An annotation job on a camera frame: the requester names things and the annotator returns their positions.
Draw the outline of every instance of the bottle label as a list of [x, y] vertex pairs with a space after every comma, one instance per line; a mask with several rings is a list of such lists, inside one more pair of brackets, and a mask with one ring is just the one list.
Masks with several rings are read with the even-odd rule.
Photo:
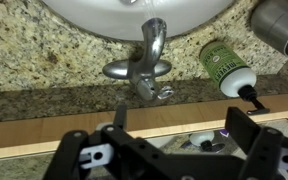
[[218, 86], [232, 72], [248, 67], [233, 50], [222, 42], [213, 42], [204, 47], [200, 62]]

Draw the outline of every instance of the sink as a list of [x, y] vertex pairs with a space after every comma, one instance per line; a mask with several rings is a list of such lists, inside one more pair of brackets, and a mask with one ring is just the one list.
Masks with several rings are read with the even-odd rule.
[[167, 37], [185, 33], [208, 21], [233, 0], [43, 0], [56, 13], [78, 27], [122, 40], [143, 40], [141, 26], [159, 17]]

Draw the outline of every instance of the faucet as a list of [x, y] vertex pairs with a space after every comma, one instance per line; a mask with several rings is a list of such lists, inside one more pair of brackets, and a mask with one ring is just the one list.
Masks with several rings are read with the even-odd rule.
[[167, 25], [160, 18], [152, 18], [142, 25], [144, 54], [140, 60], [121, 60], [103, 67], [103, 73], [114, 79], [128, 79], [137, 95], [145, 101], [166, 99], [174, 94], [171, 87], [159, 88], [155, 77], [167, 74], [172, 64], [160, 60], [166, 39]]
[[137, 0], [120, 0], [123, 4], [131, 5], [135, 3]]

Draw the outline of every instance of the bottle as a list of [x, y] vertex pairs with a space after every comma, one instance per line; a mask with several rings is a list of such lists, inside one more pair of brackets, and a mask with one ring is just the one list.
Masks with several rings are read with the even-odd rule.
[[257, 110], [247, 114], [268, 113], [257, 100], [256, 74], [247, 64], [223, 42], [211, 42], [201, 51], [200, 62], [220, 90], [229, 97], [241, 97], [254, 104]]

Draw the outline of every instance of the screw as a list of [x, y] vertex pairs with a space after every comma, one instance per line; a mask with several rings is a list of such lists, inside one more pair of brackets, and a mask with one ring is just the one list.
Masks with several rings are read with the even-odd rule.
[[114, 127], [111, 127], [111, 126], [110, 126], [110, 127], [106, 128], [106, 130], [107, 130], [107, 131], [114, 131]]
[[188, 176], [188, 175], [186, 175], [186, 176], [183, 176], [182, 178], [181, 178], [181, 180], [195, 180], [192, 176]]
[[80, 133], [80, 132], [74, 133], [74, 137], [80, 137], [80, 136], [82, 136], [82, 133]]
[[267, 132], [271, 133], [271, 134], [278, 134], [278, 131], [276, 131], [275, 129], [268, 129]]
[[255, 178], [255, 177], [249, 177], [249, 178], [247, 178], [246, 180], [258, 180], [258, 179]]

